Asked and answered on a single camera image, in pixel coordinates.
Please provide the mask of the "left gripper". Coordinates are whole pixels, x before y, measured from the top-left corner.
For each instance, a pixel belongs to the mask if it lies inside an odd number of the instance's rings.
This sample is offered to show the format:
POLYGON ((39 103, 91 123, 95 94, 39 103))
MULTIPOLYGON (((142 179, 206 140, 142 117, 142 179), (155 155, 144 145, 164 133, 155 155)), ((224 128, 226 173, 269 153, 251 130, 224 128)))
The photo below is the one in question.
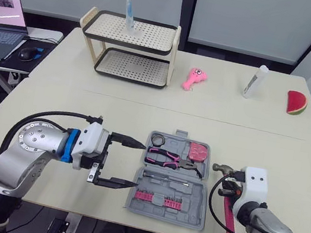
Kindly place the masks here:
POLYGON ((99 185, 100 187, 122 189, 138 186, 137 183, 124 180, 121 178, 111 177, 110 179, 100 178, 101 170, 104 168, 104 163, 107 159, 108 148, 112 144, 112 141, 118 142, 125 147, 134 149, 146 149, 138 140, 124 134, 118 134, 112 132, 112 135, 107 130, 103 130, 100 134, 95 149, 91 153, 82 153, 80 167, 88 169, 87 182, 99 185))

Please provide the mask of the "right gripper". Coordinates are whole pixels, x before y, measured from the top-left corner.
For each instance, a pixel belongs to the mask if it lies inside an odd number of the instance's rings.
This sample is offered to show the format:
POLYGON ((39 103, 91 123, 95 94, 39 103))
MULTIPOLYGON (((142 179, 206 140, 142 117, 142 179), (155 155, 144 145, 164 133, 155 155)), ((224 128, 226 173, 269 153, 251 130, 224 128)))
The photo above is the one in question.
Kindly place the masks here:
POLYGON ((221 188, 218 189, 218 195, 222 197, 232 197, 238 199, 240 197, 241 186, 234 181, 222 180, 221 188))

